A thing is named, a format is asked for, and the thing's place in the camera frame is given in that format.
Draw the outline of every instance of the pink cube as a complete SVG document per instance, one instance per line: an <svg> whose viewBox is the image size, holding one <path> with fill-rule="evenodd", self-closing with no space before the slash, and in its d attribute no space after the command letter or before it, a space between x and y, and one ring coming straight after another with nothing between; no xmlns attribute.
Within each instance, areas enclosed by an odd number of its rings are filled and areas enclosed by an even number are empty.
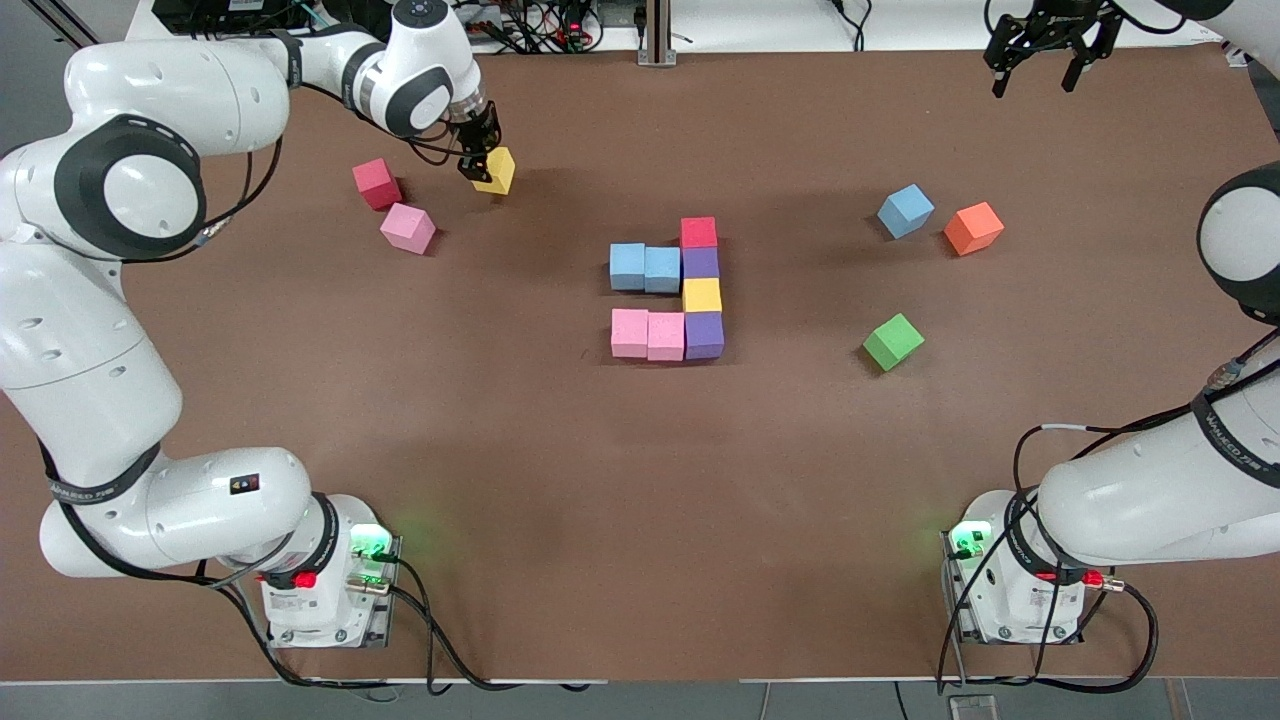
<svg viewBox="0 0 1280 720"><path fill-rule="evenodd" d="M387 167L387 160L381 158L370 160L364 165L356 165L351 169L351 173L356 176L356 190L360 191L360 196L374 210L381 210L393 202L403 200L399 192L399 183L392 177L392 170Z"/></svg>
<svg viewBox="0 0 1280 720"><path fill-rule="evenodd" d="M685 314L649 313L649 360L685 359Z"/></svg>
<svg viewBox="0 0 1280 720"><path fill-rule="evenodd" d="M649 311L614 307L609 343L614 357L648 357Z"/></svg>
<svg viewBox="0 0 1280 720"><path fill-rule="evenodd" d="M680 249L716 247L716 218L684 218L680 220Z"/></svg>
<svg viewBox="0 0 1280 720"><path fill-rule="evenodd" d="M387 213L381 231L396 247L421 255L435 234L435 223L426 217L426 210L397 202Z"/></svg>

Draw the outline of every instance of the yellow cube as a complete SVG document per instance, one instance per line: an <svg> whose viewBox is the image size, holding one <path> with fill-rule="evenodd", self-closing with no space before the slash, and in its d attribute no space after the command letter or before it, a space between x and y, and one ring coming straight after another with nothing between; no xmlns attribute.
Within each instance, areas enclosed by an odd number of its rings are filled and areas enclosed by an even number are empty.
<svg viewBox="0 0 1280 720"><path fill-rule="evenodd" d="M511 178L516 174L516 160L511 156L511 150L506 146L494 147L489 151L488 163L493 182L471 181L471 184L480 192L492 192L494 195L507 195L511 192Z"/></svg>
<svg viewBox="0 0 1280 720"><path fill-rule="evenodd" d="M681 300L685 313L721 313L719 278L687 278Z"/></svg>

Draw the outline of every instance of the white robot link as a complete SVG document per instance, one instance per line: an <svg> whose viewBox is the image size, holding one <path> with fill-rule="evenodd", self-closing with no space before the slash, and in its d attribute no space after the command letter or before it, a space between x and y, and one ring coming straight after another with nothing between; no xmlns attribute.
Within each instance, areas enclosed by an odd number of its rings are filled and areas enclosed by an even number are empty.
<svg viewBox="0 0 1280 720"><path fill-rule="evenodd" d="M307 83L399 137L448 114L460 169L486 181L498 143L466 32L443 0L401 0L381 44L314 35L169 37L68 63L65 133L0 160L0 383L45 451L40 546L59 573L118 575L216 557L257 571L275 642L358 646L387 592L389 534L360 500L312 493L278 447L170 459L182 393L120 288L122 260L201 240L200 159L259 150Z"/></svg>
<svg viewBox="0 0 1280 720"><path fill-rule="evenodd" d="M1280 4L1160 1L1280 70ZM1075 5L1096 10L1098 3ZM1084 53L1091 61L1106 56ZM1005 72L996 69L997 85ZM1280 325L1280 164L1215 192L1198 245L1222 291L1251 318ZM974 500L945 538L943 584L952 606L961 601L952 611L960 634L982 643L1074 642L1084 588L1124 589L1100 568L1280 551L1280 352L1267 346L1275 338L1224 365L1188 405L1116 428L1114 445L1052 468L1025 495L991 491ZM1032 433L1038 429L1097 430L1041 425Z"/></svg>

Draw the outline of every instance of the cube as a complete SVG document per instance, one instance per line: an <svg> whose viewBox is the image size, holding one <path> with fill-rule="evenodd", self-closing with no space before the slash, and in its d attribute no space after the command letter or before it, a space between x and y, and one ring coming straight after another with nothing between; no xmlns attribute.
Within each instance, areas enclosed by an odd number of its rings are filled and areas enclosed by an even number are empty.
<svg viewBox="0 0 1280 720"><path fill-rule="evenodd" d="M396 247L421 255L435 234L435 223L426 215L426 210L396 202L387 213L381 231Z"/></svg>
<svg viewBox="0 0 1280 720"><path fill-rule="evenodd" d="M609 287L644 290L644 250L643 242L614 242L609 246Z"/></svg>
<svg viewBox="0 0 1280 720"><path fill-rule="evenodd" d="M882 370L891 370L922 343L924 343L924 336L908 322L905 315L899 313L876 328L863 347Z"/></svg>
<svg viewBox="0 0 1280 720"><path fill-rule="evenodd" d="M680 249L645 247L644 291L680 292Z"/></svg>
<svg viewBox="0 0 1280 720"><path fill-rule="evenodd" d="M609 345L614 357L648 357L649 311L614 307Z"/></svg>
<svg viewBox="0 0 1280 720"><path fill-rule="evenodd" d="M719 251L714 247L690 247L682 251L686 278L718 278Z"/></svg>
<svg viewBox="0 0 1280 720"><path fill-rule="evenodd" d="M713 360L723 354L723 314L685 313L685 360Z"/></svg>
<svg viewBox="0 0 1280 720"><path fill-rule="evenodd" d="M681 296L685 313L721 313L719 279L687 278Z"/></svg>
<svg viewBox="0 0 1280 720"><path fill-rule="evenodd" d="M370 160L351 169L356 177L356 190L374 210L390 208L393 202L399 202L404 197L401 195L399 183L392 177L387 160L381 158Z"/></svg>
<svg viewBox="0 0 1280 720"><path fill-rule="evenodd" d="M684 218L680 220L680 249L716 247L716 218Z"/></svg>
<svg viewBox="0 0 1280 720"><path fill-rule="evenodd" d="M956 255L968 255L991 245L1004 229L1005 223L1000 222L991 205L979 202L956 213L942 232L956 249Z"/></svg>
<svg viewBox="0 0 1280 720"><path fill-rule="evenodd" d="M493 177L493 181L471 181L471 186L480 192L492 192L493 195L507 195L511 192L511 178L516 177L516 159L511 156L511 150L502 145L494 147L489 151L486 163L489 164L489 176Z"/></svg>
<svg viewBox="0 0 1280 720"><path fill-rule="evenodd" d="M685 359L685 314L649 313L649 360Z"/></svg>
<svg viewBox="0 0 1280 720"><path fill-rule="evenodd" d="M901 240L905 234L923 228L932 213L933 202L929 202L919 186L909 184L890 195L876 215L888 228L893 240Z"/></svg>

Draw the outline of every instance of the brown tabletop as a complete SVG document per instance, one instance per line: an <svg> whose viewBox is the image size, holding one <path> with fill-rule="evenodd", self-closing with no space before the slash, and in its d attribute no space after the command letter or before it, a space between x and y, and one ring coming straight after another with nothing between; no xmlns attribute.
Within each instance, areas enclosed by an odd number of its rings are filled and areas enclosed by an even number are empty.
<svg viewBox="0 0 1280 720"><path fill-rule="evenodd" d="M125 273L186 393L165 451L280 445L316 489L366 500L486 676L929 675L937 532L1010 487L1018 434L1179 405L1263 332L1194 246L1208 195L1276 158L1245 73L1212 46L1124 50L1065 95L1065 64L1029 61L997 101L973 53L485 59L518 163L506 199L294 94L261 200L192 258ZM376 156L443 228L425 258L352 187ZM207 163L215 206L241 168ZM888 242L872 217L913 182L937 211ZM1009 229L957 259L940 231L983 200ZM726 356L612 360L611 307L678 301L609 292L609 243L703 214ZM927 341L882 374L858 347L896 313ZM8 405L0 433L0 679L270 674L212 593L50 570L35 441ZM1037 439L1027 477L1087 439ZM1125 569L1160 612L1155 673L1280 673L1277 571ZM1124 674L1143 632L1116 600L1046 671ZM291 661L413 676L424 638L402 614L392 650ZM1032 653L968 657L1025 673Z"/></svg>

